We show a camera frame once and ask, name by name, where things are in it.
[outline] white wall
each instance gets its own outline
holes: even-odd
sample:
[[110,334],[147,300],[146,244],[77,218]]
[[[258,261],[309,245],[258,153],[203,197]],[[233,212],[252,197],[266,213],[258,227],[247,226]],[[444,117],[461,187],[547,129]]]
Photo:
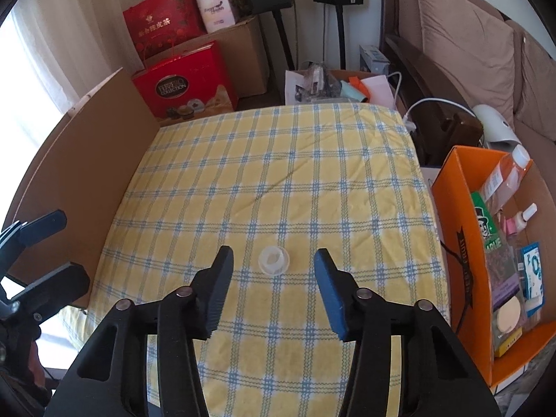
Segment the white wall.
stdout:
[[[299,52],[300,62],[320,60],[322,57],[322,5],[313,0],[296,0],[299,20]],[[527,0],[486,0],[504,12],[508,17],[523,26],[537,41],[556,58],[556,46],[548,35],[535,10]],[[381,0],[365,0],[361,6],[344,8],[347,68],[359,68],[359,44],[376,44],[380,35]],[[284,24],[294,52],[294,11],[283,10]],[[326,63],[337,68],[340,60],[338,55],[338,37],[336,13],[333,7],[328,8],[326,36]],[[281,49],[276,25],[271,14],[262,16],[263,27],[269,42],[271,57],[280,86],[283,83],[283,71],[286,61]]]

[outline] yellow plaid tablecloth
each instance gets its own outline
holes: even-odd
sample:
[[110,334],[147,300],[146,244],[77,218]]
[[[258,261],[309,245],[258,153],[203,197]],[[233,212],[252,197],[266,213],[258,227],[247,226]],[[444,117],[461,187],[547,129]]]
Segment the yellow plaid tablecloth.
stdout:
[[[432,203],[410,136],[386,108],[266,108],[161,129],[113,221],[90,307],[63,311],[74,342],[118,299],[154,301],[189,284],[221,245],[234,250],[232,283],[218,330],[196,345],[212,416],[338,414],[352,346],[330,330],[318,248],[387,300],[427,298],[448,316]],[[269,245],[290,255],[282,276],[259,269]],[[158,404],[153,340],[147,357]],[[399,357],[394,345],[391,415]]]

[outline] orange box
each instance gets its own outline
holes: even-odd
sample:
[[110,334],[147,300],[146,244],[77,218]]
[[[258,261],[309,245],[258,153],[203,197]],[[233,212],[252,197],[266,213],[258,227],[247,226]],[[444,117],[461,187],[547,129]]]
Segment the orange box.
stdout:
[[461,319],[466,283],[472,295],[472,305],[465,314],[459,339],[491,387],[529,362],[556,335],[556,207],[538,168],[531,162],[518,191],[504,206],[504,213],[513,216],[517,210],[526,209],[533,202],[539,207],[520,236],[527,244],[539,242],[545,305],[541,310],[540,324],[525,333],[501,358],[494,359],[489,278],[471,193],[480,188],[504,154],[496,150],[456,146],[432,187],[445,243],[468,267],[464,280],[462,266],[448,256],[452,328],[455,330]]

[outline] white hair dryer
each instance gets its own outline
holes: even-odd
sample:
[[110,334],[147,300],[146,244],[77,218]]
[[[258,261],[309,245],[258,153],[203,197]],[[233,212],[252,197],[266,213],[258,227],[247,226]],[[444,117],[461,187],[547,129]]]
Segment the white hair dryer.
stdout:
[[485,147],[493,150],[511,152],[515,146],[521,144],[504,116],[489,105],[473,107],[477,119],[483,124]]

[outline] white cable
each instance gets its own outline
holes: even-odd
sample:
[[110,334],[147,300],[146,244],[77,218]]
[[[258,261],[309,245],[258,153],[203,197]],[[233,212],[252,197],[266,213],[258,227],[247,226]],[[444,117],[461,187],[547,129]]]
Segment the white cable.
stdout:
[[415,107],[416,107],[417,105],[419,105],[420,103],[423,103],[424,101],[441,101],[442,103],[448,103],[448,104],[450,104],[450,105],[454,105],[454,107],[458,107],[459,109],[462,109],[463,111],[469,113],[469,114],[472,115],[474,118],[476,118],[476,115],[475,115],[474,112],[472,112],[472,111],[471,111],[470,109],[468,109],[468,108],[465,108],[463,105],[460,105],[459,103],[456,103],[456,102],[451,101],[451,100],[440,99],[440,98],[438,98],[438,97],[427,97],[427,98],[424,98],[424,99],[421,99],[421,100],[416,101],[413,105],[411,105],[411,106],[409,107],[409,109],[405,112],[405,115],[404,115],[404,122],[406,122],[406,121],[408,120],[409,112],[410,112],[411,110],[413,110],[413,108],[415,108]]
[[390,78],[391,76],[399,75],[400,79],[398,80],[398,85],[396,86],[396,92],[394,93],[394,107],[393,110],[396,109],[396,102],[398,101],[398,94],[400,93],[401,87],[401,72],[392,72],[390,75],[387,75],[386,78]]

